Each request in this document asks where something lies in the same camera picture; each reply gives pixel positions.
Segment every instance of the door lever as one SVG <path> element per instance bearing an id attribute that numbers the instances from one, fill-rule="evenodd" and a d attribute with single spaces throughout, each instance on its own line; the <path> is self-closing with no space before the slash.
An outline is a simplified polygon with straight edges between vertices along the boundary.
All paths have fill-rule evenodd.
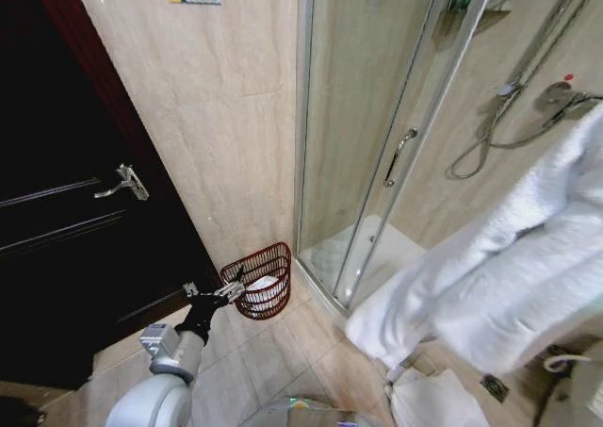
<path id="1" fill-rule="evenodd" d="M 402 149 L 404 148 L 404 145 L 406 144 L 406 141 L 413 139 L 417 134 L 417 131 L 415 128 L 410 128 L 406 131 L 406 133 L 404 134 L 404 136 L 402 137 L 402 139 L 399 141 L 398 143 L 398 147 L 396 148 L 396 152 L 394 153 L 394 156 L 392 158 L 392 162 L 389 164 L 389 169 L 387 170 L 387 174 L 385 175 L 385 179 L 383 180 L 383 185 L 386 188 L 390 188 L 393 187 L 394 184 L 396 183 L 396 179 L 392 179 L 392 172 L 394 171 L 394 168 L 396 167 L 396 162 L 398 161 L 398 157 L 400 155 L 400 153 L 402 152 Z"/>
<path id="2" fill-rule="evenodd" d="M 131 189 L 139 201 L 146 201 L 149 199 L 149 191 L 147 191 L 144 185 L 142 185 L 142 182 L 140 182 L 139 177 L 136 175 L 131 166 L 125 166 L 122 163 L 115 171 L 117 171 L 117 173 L 122 177 L 122 182 L 117 184 L 112 189 L 94 193 L 94 199 L 106 198 L 107 196 L 115 194 L 115 192 L 119 191 L 120 189 Z"/>

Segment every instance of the shower faucet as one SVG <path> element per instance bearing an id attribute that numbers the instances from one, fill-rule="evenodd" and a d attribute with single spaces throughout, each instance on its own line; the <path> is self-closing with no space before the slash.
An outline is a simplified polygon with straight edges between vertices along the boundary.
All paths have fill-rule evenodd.
<path id="1" fill-rule="evenodd" d="M 543 123 L 543 128 L 558 123 L 565 115 L 587 102 L 600 102 L 602 94 L 588 92 L 586 90 L 574 90 L 567 81 L 559 81 L 548 86 L 536 99 L 537 109 L 544 110 L 550 105 L 562 104 L 562 106 Z"/>

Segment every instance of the red wicker basket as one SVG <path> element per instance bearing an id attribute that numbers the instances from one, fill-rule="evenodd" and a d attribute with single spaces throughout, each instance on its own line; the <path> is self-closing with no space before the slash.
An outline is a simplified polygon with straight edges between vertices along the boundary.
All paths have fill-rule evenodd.
<path id="1" fill-rule="evenodd" d="M 224 284 L 238 278 L 241 266 L 243 267 L 241 281 L 245 287 L 253 287 L 254 283 L 258 285 L 264 277 L 268 277 L 270 283 L 264 284 L 261 288 L 246 290 L 236 300 L 238 311 L 254 320 L 265 320 L 276 316 L 285 308 L 291 295 L 289 247 L 283 242 L 275 243 L 227 265 L 220 272 Z"/>

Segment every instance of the shower door handle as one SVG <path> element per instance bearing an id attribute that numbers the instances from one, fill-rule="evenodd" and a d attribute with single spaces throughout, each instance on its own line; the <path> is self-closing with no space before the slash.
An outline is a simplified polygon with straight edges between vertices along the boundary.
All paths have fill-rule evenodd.
<path id="1" fill-rule="evenodd" d="M 399 141 L 398 143 L 398 147 L 396 148 L 396 152 L 394 152 L 394 156 L 392 157 L 392 162 L 389 164 L 389 169 L 387 170 L 387 174 L 385 175 L 385 179 L 383 180 L 383 185 L 386 188 L 390 188 L 393 187 L 394 184 L 396 183 L 396 179 L 392 179 L 392 172 L 394 171 L 394 168 L 396 167 L 396 163 L 398 162 L 398 158 L 400 153 L 402 152 L 402 149 L 404 149 L 404 145 L 406 144 L 407 141 L 412 140 L 414 137 L 416 137 L 417 131 L 415 128 L 410 128 L 408 129 L 408 131 L 404 134 L 404 136 L 402 137 L 402 139 Z"/>

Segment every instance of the white towel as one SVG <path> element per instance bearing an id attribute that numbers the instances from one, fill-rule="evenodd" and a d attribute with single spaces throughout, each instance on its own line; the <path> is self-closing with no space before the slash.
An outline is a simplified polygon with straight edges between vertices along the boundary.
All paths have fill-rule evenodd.
<path id="1" fill-rule="evenodd" d="M 603 105 L 489 213 L 396 273 L 347 334 L 390 368 L 427 335 L 504 373 L 603 310 Z"/>
<path id="2" fill-rule="evenodd" d="M 425 377 L 410 369 L 394 383 L 392 415 L 398 427 L 489 427 L 480 404 L 450 369 Z"/>

